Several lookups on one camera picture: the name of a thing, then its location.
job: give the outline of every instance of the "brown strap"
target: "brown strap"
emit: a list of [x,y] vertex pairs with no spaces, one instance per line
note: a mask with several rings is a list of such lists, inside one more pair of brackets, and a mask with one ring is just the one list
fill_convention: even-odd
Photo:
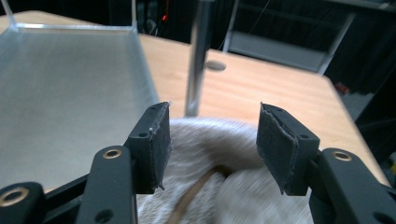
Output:
[[227,178],[233,171],[225,166],[219,165],[215,166],[212,169],[208,170],[201,178],[193,184],[178,200],[175,209],[171,213],[171,216],[167,220],[167,224],[177,224],[184,213],[186,212],[187,206],[192,202],[195,195],[201,190],[207,180],[215,173],[221,173]]

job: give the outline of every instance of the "round hole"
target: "round hole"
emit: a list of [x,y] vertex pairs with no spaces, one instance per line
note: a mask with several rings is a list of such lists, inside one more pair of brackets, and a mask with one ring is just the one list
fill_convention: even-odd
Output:
[[113,211],[111,211],[110,209],[105,209],[105,210],[98,212],[98,214],[96,214],[95,222],[96,223],[107,223],[113,217],[114,217]]
[[340,161],[352,161],[352,157],[344,152],[336,151],[333,153],[333,155],[337,160]]
[[14,200],[18,197],[22,196],[22,192],[18,191],[18,192],[12,192],[10,194],[7,195],[7,197],[4,199],[5,201],[11,201]]
[[206,68],[215,72],[222,72],[226,69],[227,65],[218,61],[207,61]]
[[0,207],[7,207],[22,201],[29,194],[29,189],[15,188],[0,196]]
[[383,213],[374,213],[374,217],[380,223],[394,224],[395,220]]
[[119,155],[121,155],[121,150],[119,149],[110,149],[105,154],[103,154],[103,157],[105,159],[114,159],[117,158]]
[[148,134],[147,133],[140,133],[139,137],[146,137]]

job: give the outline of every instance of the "white fabric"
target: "white fabric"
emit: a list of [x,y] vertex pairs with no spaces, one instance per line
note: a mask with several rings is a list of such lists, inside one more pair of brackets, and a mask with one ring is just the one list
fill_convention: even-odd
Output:
[[139,223],[164,223],[183,193],[215,165],[180,223],[312,223],[307,197],[281,195],[256,149],[257,128],[228,119],[171,119],[165,190],[138,195]]

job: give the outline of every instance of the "metal pole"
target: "metal pole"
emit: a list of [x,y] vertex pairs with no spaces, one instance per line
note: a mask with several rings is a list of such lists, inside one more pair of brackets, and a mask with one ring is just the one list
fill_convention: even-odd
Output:
[[1,3],[3,5],[4,11],[7,14],[8,20],[9,20],[9,25],[11,27],[16,27],[17,22],[14,19],[14,15],[12,14],[11,8],[9,7],[8,1],[7,0],[1,0]]
[[199,0],[191,31],[192,52],[187,87],[186,117],[196,117],[204,78],[206,52],[210,48],[215,0]]
[[137,33],[136,0],[132,0],[132,29]]
[[239,7],[239,0],[235,0],[233,3],[233,14],[231,14],[230,24],[228,25],[227,35],[224,39],[224,46],[223,52],[228,52],[228,48],[230,47],[230,40],[231,40],[231,32],[233,31],[233,25],[235,24],[236,12],[238,11]]
[[343,41],[344,36],[347,34],[347,30],[349,29],[349,26],[352,24],[353,20],[355,19],[355,16],[356,13],[352,12],[349,13],[349,15],[346,17],[343,27],[341,27],[341,30],[338,32],[337,36],[335,37],[332,45],[330,46],[328,53],[326,54],[326,57],[323,59],[321,66],[318,68],[318,73],[320,75],[324,75],[330,63],[332,62],[332,58],[334,57],[335,52],[337,51],[338,47]]

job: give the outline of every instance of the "wooden table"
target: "wooden table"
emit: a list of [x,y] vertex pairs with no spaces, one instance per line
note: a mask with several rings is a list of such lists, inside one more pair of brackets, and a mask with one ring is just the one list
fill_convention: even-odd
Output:
[[[17,21],[82,24],[65,17],[28,11]],[[0,31],[8,26],[0,17]],[[184,115],[190,45],[147,35],[140,40],[161,101],[171,101],[171,117]],[[384,184],[370,149],[326,77],[273,63],[210,50],[208,60],[225,63],[222,72],[206,70],[199,115],[237,119],[253,125],[259,120],[260,102],[289,111],[320,138],[320,149],[339,147],[358,155]]]

